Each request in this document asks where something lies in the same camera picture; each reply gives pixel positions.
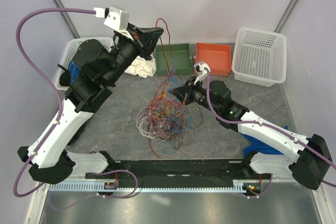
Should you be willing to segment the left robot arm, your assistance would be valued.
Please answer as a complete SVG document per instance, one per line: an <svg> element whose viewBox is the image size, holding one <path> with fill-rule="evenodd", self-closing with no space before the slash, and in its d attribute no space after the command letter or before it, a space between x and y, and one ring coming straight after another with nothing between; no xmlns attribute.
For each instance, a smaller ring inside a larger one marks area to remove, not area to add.
<svg viewBox="0 0 336 224"><path fill-rule="evenodd" d="M58 184L70 176L95 173L111 178L114 160L106 151L76 154L65 147L73 142L86 122L112 94L110 90L125 70L140 56L150 60L164 30L161 27L139 28L128 24L125 35L115 32L113 45L106 50L96 39L84 41L72 60L79 67L79 76L65 92L61 118L45 141L38 139L31 146L18 150L19 157L30 164L29 174L36 182Z"/></svg>

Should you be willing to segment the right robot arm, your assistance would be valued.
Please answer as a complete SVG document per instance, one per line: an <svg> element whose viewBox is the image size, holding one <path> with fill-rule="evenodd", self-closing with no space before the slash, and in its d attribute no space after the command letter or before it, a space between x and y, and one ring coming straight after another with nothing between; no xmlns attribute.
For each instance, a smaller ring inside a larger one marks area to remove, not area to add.
<svg viewBox="0 0 336 224"><path fill-rule="evenodd" d="M292 177L308 189L316 190L324 181L332 158L325 139L290 132L263 120L247 107L231 98L224 81L209 81L206 88L195 77L170 93L185 105L197 103L214 112L221 126L252 137L275 149L276 152L249 151L240 166L248 179L257 174L278 174Z"/></svg>

